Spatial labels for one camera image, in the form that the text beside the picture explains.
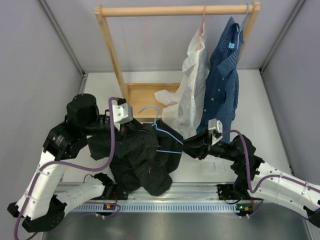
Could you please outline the black striped shirt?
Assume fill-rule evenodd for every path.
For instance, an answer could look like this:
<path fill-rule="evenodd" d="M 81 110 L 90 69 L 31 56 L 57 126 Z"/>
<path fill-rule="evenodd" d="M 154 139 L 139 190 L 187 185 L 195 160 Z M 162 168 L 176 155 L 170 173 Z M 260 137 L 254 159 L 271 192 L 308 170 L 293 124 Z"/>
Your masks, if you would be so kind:
<path fill-rule="evenodd" d="M 170 173 L 182 157 L 182 135 L 160 119 L 155 125 L 133 119 L 122 127 L 124 135 L 115 135 L 109 165 L 115 182 L 125 189 L 172 184 Z"/>

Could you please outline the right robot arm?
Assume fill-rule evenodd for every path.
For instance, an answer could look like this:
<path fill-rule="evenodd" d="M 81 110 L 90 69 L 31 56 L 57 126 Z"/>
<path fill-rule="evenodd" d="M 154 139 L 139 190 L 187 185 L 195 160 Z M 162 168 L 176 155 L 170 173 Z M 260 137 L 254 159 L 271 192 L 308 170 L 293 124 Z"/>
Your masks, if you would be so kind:
<path fill-rule="evenodd" d="M 238 130 L 236 137 L 225 143 L 228 132 L 203 130 L 185 139 L 182 150 L 194 159 L 203 160 L 208 155 L 232 161 L 231 169 L 237 178 L 233 194 L 243 199 L 251 197 L 286 207 L 316 227 L 320 226 L 320 187 L 273 167 L 255 155 L 252 142 Z"/>

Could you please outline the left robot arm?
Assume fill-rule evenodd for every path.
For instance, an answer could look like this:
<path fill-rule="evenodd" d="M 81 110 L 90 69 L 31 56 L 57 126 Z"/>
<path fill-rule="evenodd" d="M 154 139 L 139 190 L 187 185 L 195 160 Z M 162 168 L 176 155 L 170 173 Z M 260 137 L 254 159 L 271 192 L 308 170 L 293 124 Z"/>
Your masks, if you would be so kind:
<path fill-rule="evenodd" d="M 7 211 L 17 219 L 14 227 L 16 233 L 19 226 L 33 235 L 51 231 L 74 208 L 89 200 L 106 200 L 113 195 L 115 184 L 102 170 L 113 159 L 116 131 L 121 121 L 131 112 L 125 100 L 117 97 L 111 97 L 108 106 L 105 114 L 100 114 L 96 98 L 88 93 L 76 95 L 67 104 L 64 121 L 48 133 L 38 166 L 24 195 L 7 207 Z M 96 168 L 74 164 L 74 159 L 88 140 L 103 134 L 111 141 L 107 146 L 107 162 Z M 67 192 L 55 194 L 68 167 L 94 172 L 95 175 Z"/>

